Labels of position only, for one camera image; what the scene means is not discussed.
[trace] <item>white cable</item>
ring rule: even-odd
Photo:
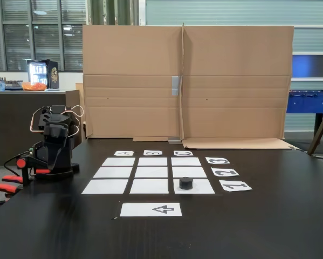
[[[40,111],[42,108],[37,109],[37,110],[34,112],[34,114],[36,114],[36,113],[37,113],[38,111]],[[34,131],[34,130],[33,130],[34,114],[32,115],[32,120],[31,120],[30,130],[31,130],[31,132],[39,132],[39,133],[42,133],[42,132],[44,132],[44,131]]]
[[[78,119],[78,118],[76,118],[76,117],[75,117],[75,119],[77,119],[77,121],[79,122],[79,125],[77,125],[77,126],[78,126],[78,127],[80,127],[80,124],[81,124],[81,123],[80,123],[79,119]]]
[[[76,115],[78,116],[78,117],[82,117],[84,114],[85,114],[85,111],[84,111],[84,109],[82,108],[82,106],[81,105],[75,105],[74,107],[72,107],[71,108],[71,110],[73,110],[75,107],[80,107],[81,108],[81,115],[77,115],[76,113]]]
[[[80,124],[81,124],[81,123],[80,123],[80,121],[79,121],[79,119],[78,119],[78,118],[76,118],[76,117],[75,117],[75,119],[77,119],[77,121],[79,122],[79,125],[78,125],[78,126],[73,125],[74,127],[76,127],[76,128],[77,128],[77,131],[76,131],[74,134],[72,134],[72,135],[68,136],[68,138],[70,138],[70,137],[74,136],[75,134],[79,133],[79,131],[80,131],[79,126],[80,126]]]
[[[80,131],[78,126],[76,126],[76,125],[73,125],[73,126],[77,128],[77,131],[74,134],[71,134],[70,136],[68,136],[68,138],[74,136],[75,134],[79,133],[79,131]]]

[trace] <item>silver duct tape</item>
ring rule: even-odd
[[[178,89],[179,79],[180,79],[179,76],[172,76],[172,95],[173,96],[178,95],[178,92],[179,92],[179,89]]]

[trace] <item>cardboard sheet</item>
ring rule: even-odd
[[[288,148],[292,39],[291,26],[84,26],[87,136]]]
[[[290,75],[292,41],[292,26],[185,26],[184,75]]]
[[[183,140],[183,146],[194,149],[298,149],[271,138],[187,138]]]
[[[178,135],[171,76],[84,75],[84,84],[91,138]]]
[[[83,26],[84,74],[179,76],[181,29]]]
[[[168,137],[134,137],[133,141],[168,141]]]

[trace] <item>arrow sign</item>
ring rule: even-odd
[[[121,217],[169,217],[182,216],[179,202],[123,203]]]
[[[164,206],[161,206],[158,208],[154,208],[152,210],[155,210],[156,212],[161,212],[161,213],[167,214],[167,211],[173,212],[174,208],[167,208],[167,205],[164,205]]]

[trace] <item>wall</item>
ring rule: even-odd
[[[23,80],[28,81],[27,72],[0,72],[0,77],[7,80]],[[83,73],[59,73],[59,88],[62,90],[76,90],[75,84],[83,83]]]

